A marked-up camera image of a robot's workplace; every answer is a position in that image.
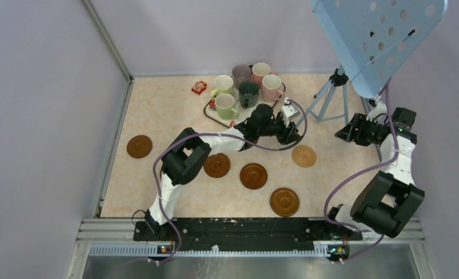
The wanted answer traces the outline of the brown coaster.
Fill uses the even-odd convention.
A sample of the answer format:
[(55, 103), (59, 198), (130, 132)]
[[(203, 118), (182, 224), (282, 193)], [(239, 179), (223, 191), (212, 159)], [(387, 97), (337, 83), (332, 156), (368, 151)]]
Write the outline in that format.
[(297, 193), (290, 188), (278, 188), (270, 196), (272, 211), (281, 217), (291, 217), (299, 209), (300, 200)]
[(203, 169), (209, 177), (221, 178), (231, 169), (231, 162), (227, 155), (218, 153), (206, 159)]
[(239, 174), (242, 185), (251, 190), (257, 190), (265, 186), (268, 180), (268, 173), (264, 166), (258, 163), (249, 163)]
[(127, 153), (135, 159), (144, 158), (149, 155), (153, 148), (152, 140), (146, 135), (137, 135), (127, 143)]

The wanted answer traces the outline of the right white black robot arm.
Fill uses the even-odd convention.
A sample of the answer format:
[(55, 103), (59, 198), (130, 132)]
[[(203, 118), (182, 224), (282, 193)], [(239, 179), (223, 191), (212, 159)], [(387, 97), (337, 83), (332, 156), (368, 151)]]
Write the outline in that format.
[(411, 132), (415, 117), (412, 110), (396, 108), (390, 126), (356, 113), (336, 132), (335, 137), (346, 142), (379, 146), (382, 166), (352, 206), (339, 205), (329, 211), (330, 220), (324, 223), (328, 238), (340, 239), (347, 233), (347, 226), (395, 238), (413, 217), (425, 198), (411, 174), (411, 157), (417, 143), (417, 136)]

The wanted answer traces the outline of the dark green mug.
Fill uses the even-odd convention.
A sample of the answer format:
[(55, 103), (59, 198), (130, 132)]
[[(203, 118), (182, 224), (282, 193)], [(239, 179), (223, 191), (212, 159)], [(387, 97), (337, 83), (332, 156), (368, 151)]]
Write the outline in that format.
[(252, 81), (244, 81), (239, 86), (239, 103), (244, 109), (257, 105), (259, 100), (259, 87)]

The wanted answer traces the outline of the green mug front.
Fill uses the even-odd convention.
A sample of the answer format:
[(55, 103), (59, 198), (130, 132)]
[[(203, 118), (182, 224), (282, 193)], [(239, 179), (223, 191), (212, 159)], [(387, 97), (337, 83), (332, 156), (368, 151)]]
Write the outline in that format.
[(239, 110), (235, 107), (235, 99), (230, 94), (219, 94), (214, 100), (216, 112), (223, 120), (231, 120), (239, 117)]

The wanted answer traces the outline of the light tan coaster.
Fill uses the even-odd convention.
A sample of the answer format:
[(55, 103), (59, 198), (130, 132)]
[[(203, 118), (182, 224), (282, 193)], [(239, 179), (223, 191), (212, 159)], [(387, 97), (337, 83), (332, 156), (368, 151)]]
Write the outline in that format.
[(297, 166), (308, 168), (316, 164), (317, 154), (313, 148), (299, 145), (292, 151), (292, 160)]

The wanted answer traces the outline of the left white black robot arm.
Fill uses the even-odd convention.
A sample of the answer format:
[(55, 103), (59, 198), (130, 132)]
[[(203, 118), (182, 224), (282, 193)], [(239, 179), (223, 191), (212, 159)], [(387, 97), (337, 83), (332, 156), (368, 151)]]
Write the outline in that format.
[(296, 115), (305, 116), (306, 112), (287, 98), (278, 113), (262, 103), (244, 121), (220, 132), (197, 133), (185, 128), (154, 162), (161, 165), (161, 176), (155, 178), (157, 197), (145, 213), (148, 234), (155, 240), (167, 237), (183, 185), (198, 176), (209, 156), (259, 148), (261, 137), (275, 137), (282, 151), (296, 146), (305, 136), (292, 120)]

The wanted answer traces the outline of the light blue music stand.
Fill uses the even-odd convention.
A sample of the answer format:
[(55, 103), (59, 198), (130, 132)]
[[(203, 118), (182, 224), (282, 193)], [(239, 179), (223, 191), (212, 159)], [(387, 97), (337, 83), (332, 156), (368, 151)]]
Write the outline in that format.
[(322, 0), (311, 7), (356, 93), (372, 99), (439, 24), (448, 2)]

